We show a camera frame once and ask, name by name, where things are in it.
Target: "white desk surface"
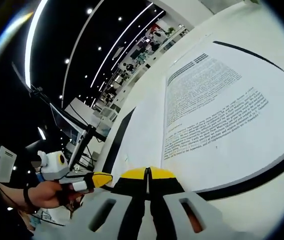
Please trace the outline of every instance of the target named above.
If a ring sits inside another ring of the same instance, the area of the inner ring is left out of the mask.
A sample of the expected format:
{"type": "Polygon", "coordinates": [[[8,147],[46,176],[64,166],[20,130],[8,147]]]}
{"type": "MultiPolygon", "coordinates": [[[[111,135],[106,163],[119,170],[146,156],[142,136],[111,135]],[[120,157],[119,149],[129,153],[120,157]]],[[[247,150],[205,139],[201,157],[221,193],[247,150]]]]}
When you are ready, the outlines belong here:
{"type": "MultiPolygon", "coordinates": [[[[284,70],[284,29],[264,7],[233,5],[195,27],[161,57],[135,84],[108,135],[97,162],[101,171],[122,119],[145,98],[150,89],[161,88],[160,78],[188,49],[201,42],[233,44],[257,53],[284,70]]],[[[238,231],[267,236],[284,217],[284,172],[251,191],[210,201],[223,219],[238,231]]]]}

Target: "ceiling light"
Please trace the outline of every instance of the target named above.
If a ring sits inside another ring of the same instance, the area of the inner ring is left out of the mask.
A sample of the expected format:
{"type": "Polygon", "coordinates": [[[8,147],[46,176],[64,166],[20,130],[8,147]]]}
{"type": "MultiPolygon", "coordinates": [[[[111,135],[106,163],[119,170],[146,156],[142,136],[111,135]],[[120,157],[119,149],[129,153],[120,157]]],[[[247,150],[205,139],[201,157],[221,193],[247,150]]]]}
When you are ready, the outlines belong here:
{"type": "Polygon", "coordinates": [[[41,130],[39,127],[37,127],[38,131],[40,132],[40,135],[42,137],[43,140],[46,140],[45,134],[43,132],[43,130],[41,130]]]}
{"type": "Polygon", "coordinates": [[[94,98],[93,102],[92,102],[92,105],[91,105],[91,108],[93,108],[93,105],[94,105],[94,102],[96,101],[96,98],[94,98]]]}
{"type": "Polygon", "coordinates": [[[125,50],[123,51],[123,53],[117,58],[116,62],[114,63],[113,67],[111,68],[111,71],[114,69],[114,67],[116,66],[117,62],[121,59],[121,57],[123,56],[123,54],[125,53],[125,51],[130,47],[130,45],[134,42],[134,40],[139,36],[139,34],[141,34],[144,29],[146,29],[158,16],[160,16],[162,13],[164,13],[164,11],[161,11],[155,18],[153,18],[137,35],[136,37],[134,37],[134,39],[131,41],[130,44],[127,45],[127,47],[125,48],[125,50]]]}
{"type": "Polygon", "coordinates": [[[87,14],[91,14],[92,11],[93,11],[93,9],[89,8],[89,9],[87,9],[86,13],[87,13],[87,14]]]}
{"type": "Polygon", "coordinates": [[[102,64],[100,65],[99,69],[97,70],[97,73],[92,81],[91,87],[94,85],[94,82],[98,76],[98,74],[100,73],[100,70],[102,69],[104,63],[106,62],[108,56],[111,54],[112,50],[114,49],[114,47],[116,46],[116,44],[118,43],[118,41],[122,38],[122,36],[126,33],[126,31],[131,27],[131,25],[146,11],[149,9],[149,7],[151,7],[154,3],[149,4],[143,11],[141,11],[132,21],[130,24],[128,24],[128,26],[124,29],[124,31],[122,32],[122,34],[117,38],[117,40],[114,42],[113,46],[111,47],[111,49],[109,50],[109,52],[107,53],[106,57],[104,58],[102,64]]]}
{"type": "Polygon", "coordinates": [[[28,32],[25,51],[25,82],[31,88],[31,52],[36,26],[48,0],[42,0],[38,5],[28,32]]]}
{"type": "Polygon", "coordinates": [[[103,87],[104,84],[105,84],[105,82],[102,83],[102,85],[101,85],[99,91],[101,91],[101,89],[102,89],[102,87],[103,87]]]}

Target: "black strap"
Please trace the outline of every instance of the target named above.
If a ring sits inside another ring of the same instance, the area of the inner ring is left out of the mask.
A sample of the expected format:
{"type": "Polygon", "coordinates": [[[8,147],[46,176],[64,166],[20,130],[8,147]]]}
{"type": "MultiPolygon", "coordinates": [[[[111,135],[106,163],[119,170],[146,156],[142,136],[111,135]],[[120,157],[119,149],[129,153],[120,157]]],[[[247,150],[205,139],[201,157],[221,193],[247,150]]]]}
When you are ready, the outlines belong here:
{"type": "Polygon", "coordinates": [[[29,190],[29,189],[30,189],[30,187],[27,186],[27,187],[25,187],[24,190],[23,190],[23,195],[24,195],[25,202],[26,202],[27,206],[28,206],[30,209],[32,209],[32,210],[34,210],[34,211],[38,211],[40,208],[37,207],[37,206],[35,206],[35,205],[33,205],[33,203],[32,203],[31,200],[30,200],[30,197],[28,196],[28,190],[29,190]]]}

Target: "black ceiling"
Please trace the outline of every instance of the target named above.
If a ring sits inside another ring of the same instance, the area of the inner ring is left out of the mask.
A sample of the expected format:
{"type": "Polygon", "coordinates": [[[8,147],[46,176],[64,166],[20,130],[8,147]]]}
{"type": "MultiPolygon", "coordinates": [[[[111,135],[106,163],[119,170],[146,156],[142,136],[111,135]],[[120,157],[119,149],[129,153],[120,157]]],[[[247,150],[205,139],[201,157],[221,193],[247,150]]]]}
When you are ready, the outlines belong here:
{"type": "MultiPolygon", "coordinates": [[[[98,2],[51,1],[42,14],[32,50],[31,78],[32,83],[43,87],[53,101],[62,94],[67,68],[64,60],[70,57],[79,32],[88,18],[86,9],[94,8],[98,2]]],[[[138,25],[144,27],[158,14],[158,11],[154,11],[157,9],[155,5],[141,15],[121,38],[101,69],[93,88],[90,88],[96,72],[123,30],[149,4],[145,0],[134,3],[129,0],[105,0],[101,4],[85,28],[72,59],[64,95],[66,105],[78,95],[82,98],[99,96],[97,86],[111,74],[114,64],[112,56],[118,47],[125,45],[124,42],[127,45],[131,42],[141,30],[138,25]],[[122,21],[118,21],[119,16],[123,18],[122,21]]]]}
{"type": "MultiPolygon", "coordinates": [[[[22,0],[8,2],[15,3],[12,4],[14,9],[7,11],[6,18],[2,19],[0,32],[23,6],[22,0]]],[[[24,2],[34,5],[39,1],[24,2]]],[[[94,8],[98,2],[49,0],[40,17],[32,47],[31,80],[34,86],[42,87],[44,93],[59,106],[59,95],[62,94],[67,68],[64,60],[70,57],[79,32],[88,18],[86,10],[94,8]]],[[[86,104],[90,106],[90,97],[99,96],[97,86],[100,87],[105,78],[110,77],[114,64],[112,56],[117,48],[129,44],[161,9],[153,5],[136,20],[115,46],[94,86],[90,88],[98,68],[119,35],[149,4],[146,0],[104,0],[87,25],[75,51],[67,78],[64,106],[78,95],[81,95],[83,101],[89,97],[86,104]]],[[[31,19],[13,37],[0,58],[0,144],[11,149],[22,149],[40,139],[37,127],[46,126],[52,145],[61,149],[61,143],[67,139],[55,127],[50,108],[38,100],[29,98],[11,67],[11,62],[14,62],[24,75],[26,39],[31,19]]]]}

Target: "cable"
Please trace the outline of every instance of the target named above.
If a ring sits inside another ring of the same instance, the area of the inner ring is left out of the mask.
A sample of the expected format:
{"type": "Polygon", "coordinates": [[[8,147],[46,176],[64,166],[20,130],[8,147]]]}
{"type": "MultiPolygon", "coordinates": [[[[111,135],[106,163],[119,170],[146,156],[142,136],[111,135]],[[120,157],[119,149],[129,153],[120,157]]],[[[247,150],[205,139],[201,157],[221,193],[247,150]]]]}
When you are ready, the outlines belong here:
{"type": "Polygon", "coordinates": [[[37,219],[40,219],[40,220],[42,220],[42,221],[44,221],[44,222],[47,222],[47,223],[50,223],[50,224],[54,224],[54,225],[57,225],[57,226],[65,227],[65,225],[62,225],[62,224],[59,224],[59,223],[56,223],[56,222],[52,222],[52,221],[48,221],[48,220],[42,219],[42,218],[40,218],[40,217],[38,217],[38,216],[35,216],[35,215],[32,215],[32,216],[35,217],[35,218],[37,218],[37,219]]]}
{"type": "Polygon", "coordinates": [[[82,116],[80,116],[78,114],[78,112],[76,112],[76,110],[73,108],[73,106],[70,104],[70,107],[72,108],[72,110],[86,123],[86,125],[88,126],[89,124],[85,121],[85,119],[82,118],[82,116]]]}

